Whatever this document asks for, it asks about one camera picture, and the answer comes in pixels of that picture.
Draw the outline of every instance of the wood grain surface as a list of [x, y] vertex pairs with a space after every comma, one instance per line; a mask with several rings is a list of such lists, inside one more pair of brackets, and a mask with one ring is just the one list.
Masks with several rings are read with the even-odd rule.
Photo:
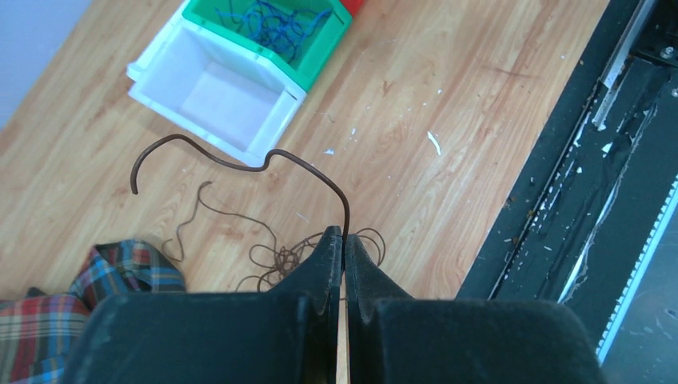
[[[173, 239], [176, 255], [175, 227], [207, 180], [208, 203], [267, 222], [278, 245], [342, 223], [339, 199], [286, 160], [243, 174], [182, 143], [149, 156], [130, 193], [139, 152], [181, 130], [127, 96], [126, 64], [178, 4], [94, 0], [0, 134], [0, 298], [63, 291], [96, 243]], [[278, 146], [346, 192], [353, 232], [384, 235], [393, 280], [453, 298], [605, 6], [368, 0]], [[191, 291], [233, 290], [262, 271], [249, 248], [272, 244], [204, 209], [181, 235]]]

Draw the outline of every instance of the white plastic bin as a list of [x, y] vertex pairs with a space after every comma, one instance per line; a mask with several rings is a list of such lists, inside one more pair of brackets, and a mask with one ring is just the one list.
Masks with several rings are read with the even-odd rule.
[[127, 75], [130, 96], [248, 166], [260, 166], [306, 92], [270, 60], [181, 16], [182, 4]]

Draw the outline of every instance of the plaid fabric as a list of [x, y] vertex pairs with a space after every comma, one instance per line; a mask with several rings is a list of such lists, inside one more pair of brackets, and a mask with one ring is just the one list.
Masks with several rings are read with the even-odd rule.
[[68, 293], [0, 302], [0, 383], [57, 382], [99, 302], [113, 294], [185, 292], [183, 275], [150, 244], [94, 246]]

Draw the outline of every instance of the brown wire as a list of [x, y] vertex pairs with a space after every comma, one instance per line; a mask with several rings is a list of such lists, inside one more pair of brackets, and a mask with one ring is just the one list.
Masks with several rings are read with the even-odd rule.
[[[242, 285], [243, 282], [250, 280], [252, 278], [257, 279], [257, 291], [259, 291], [259, 292], [263, 291], [261, 285], [264, 282], [269, 285], [269, 288], [275, 286], [283, 278], [286, 278], [287, 276], [289, 276], [289, 274], [291, 274], [292, 271], [294, 269], [296, 269], [301, 264], [301, 262], [304, 259], [305, 250], [307, 248], [314, 249], [317, 245], [316, 240], [318, 240], [320, 238], [320, 236], [323, 235], [322, 232], [312, 234], [312, 235], [304, 238], [303, 240], [301, 240], [300, 242], [298, 242], [297, 244], [295, 244], [294, 246], [292, 246], [289, 249], [285, 248], [284, 246], [281, 246], [281, 248], [279, 250], [277, 248], [277, 236], [275, 235], [275, 233], [273, 232], [271, 227], [268, 224], [266, 224], [265, 222], [257, 220], [256, 218], [251, 218], [251, 217], [246, 216], [244, 214], [237, 214], [237, 213], [234, 213], [234, 212], [225, 212], [223, 210], [219, 210], [219, 209], [214, 208], [214, 207], [210, 206], [209, 204], [207, 204], [205, 202], [205, 200], [203, 200], [203, 198], [202, 198], [202, 191], [207, 186], [209, 186], [211, 184], [212, 184], [212, 182], [203, 182], [200, 185], [200, 187], [198, 187], [195, 205], [193, 206], [193, 213], [191, 214], [191, 216], [188, 220], [186, 220], [185, 222], [182, 222], [181, 224], [179, 224], [177, 226], [175, 233], [176, 233], [176, 236], [177, 236], [177, 241], [179, 243], [179, 250], [180, 250], [180, 253], [181, 253], [180, 258], [172, 258], [171, 256], [169, 256], [169, 252], [167, 252], [167, 250], [166, 250], [167, 243], [171, 242], [172, 239], [165, 240], [162, 243], [162, 253], [165, 254], [165, 255], [168, 255], [167, 256], [168, 258], [172, 258], [173, 260], [175, 260], [177, 262], [182, 262], [185, 259], [184, 243], [181, 240], [181, 230], [185, 226], [189, 225], [191, 222], [193, 222], [195, 220], [195, 218], [197, 217], [197, 209], [199, 208], [199, 206], [204, 206], [207, 210], [210, 210], [210, 211], [212, 211], [216, 214], [223, 214], [225, 216], [234, 216], [234, 217], [237, 217], [237, 218], [243, 218], [245, 220], [248, 220], [248, 221], [254, 222], [254, 223], [256, 223], [260, 226], [263, 226], [269, 232], [269, 234], [271, 235], [271, 238], [273, 239], [273, 246], [271, 247], [271, 246], [267, 246], [265, 244], [255, 244], [255, 245], [253, 245], [252, 247], [249, 248], [249, 260], [254, 265], [259, 266], [261, 268], [264, 268], [267, 271], [265, 273], [261, 274], [261, 275], [253, 274], [253, 275], [249, 275], [249, 276], [244, 277], [237, 284], [237, 286], [235, 288], [236, 291], [238, 291], [240, 289], [240, 286]], [[366, 234], [364, 234], [366, 232], [372, 232], [376, 236], [378, 236], [381, 244], [379, 242], [377, 242], [376, 240], [374, 240], [373, 238], [371, 238], [370, 236], [367, 236]], [[374, 228], [364, 228], [364, 229], [356, 232], [356, 235], [359, 238], [364, 239], [364, 240], [369, 240], [369, 241], [371, 241], [372, 244], [374, 244], [374, 246], [377, 248], [377, 266], [380, 266], [382, 264], [382, 262], [384, 261], [384, 258], [385, 258], [385, 255], [386, 255], [386, 241], [384, 240], [383, 236], [381, 236], [379, 231], [375, 230]], [[255, 260], [253, 252], [257, 248], [262, 248], [262, 249], [270, 252], [273, 255], [273, 257], [272, 257], [273, 263], [271, 265], [267, 265], [265, 263], [258, 262], [257, 260]]]
[[280, 149], [272, 149], [269, 151], [268, 154], [266, 154], [264, 158], [264, 165], [262, 166], [241, 166], [239, 164], [234, 164], [232, 162], [227, 162], [226, 160], [220, 159], [210, 152], [208, 152], [205, 148], [201, 147], [199, 144], [197, 144], [195, 141], [192, 139], [188, 138], [187, 136], [183, 134], [171, 134], [169, 136], [165, 136], [164, 138], [161, 138], [160, 140], [157, 140], [153, 144], [151, 144], [148, 148], [143, 150], [141, 154], [139, 154], [139, 157], [137, 158], [137, 161], [134, 162], [134, 165], [132, 166], [132, 173], [130, 175], [130, 186], [132, 188], [132, 193], [133, 194], [138, 194], [138, 186], [137, 186], [137, 175], [139, 173], [139, 168], [141, 168], [142, 163], [148, 157], [149, 154], [151, 154], [154, 150], [156, 150], [158, 147], [162, 146], [163, 144], [166, 144], [167, 142], [171, 142], [173, 140], [182, 140], [184, 142], [189, 143], [195, 150], [203, 154], [205, 157], [208, 159], [212, 160], [213, 162], [216, 162], [219, 165], [225, 166], [227, 168], [230, 168], [232, 170], [241, 170], [243, 172], [262, 172], [266, 170], [269, 167], [269, 164], [271, 162], [271, 158], [273, 156], [281, 156], [283, 158], [287, 158], [291, 162], [294, 162], [295, 164], [301, 166], [308, 172], [310, 172], [313, 176], [319, 178], [323, 183], [325, 183], [330, 189], [334, 191], [337, 196], [339, 196], [339, 199], [341, 200], [341, 204], [344, 206], [344, 227], [342, 228], [342, 243], [341, 243], [341, 255], [343, 256], [346, 250], [346, 241], [349, 239], [349, 224], [351, 221], [351, 209], [349, 207], [349, 200], [347, 199], [346, 195], [344, 192], [335, 184], [330, 178], [325, 176], [322, 172], [317, 170], [314, 166], [311, 166], [308, 164], [306, 161], [302, 160], [301, 158], [291, 154], [290, 152], [286, 150], [280, 150]]

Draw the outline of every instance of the tangled blue wire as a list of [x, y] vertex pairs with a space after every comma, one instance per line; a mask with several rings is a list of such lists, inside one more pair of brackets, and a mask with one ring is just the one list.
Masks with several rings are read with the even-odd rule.
[[264, 0], [254, 0], [243, 13], [233, 12], [233, 0], [229, 0], [229, 12], [215, 8], [221, 24], [226, 28], [224, 18], [230, 18], [236, 32], [279, 54], [287, 62], [300, 56], [304, 41], [315, 34], [319, 25], [327, 19], [332, 10], [294, 10], [286, 13]]

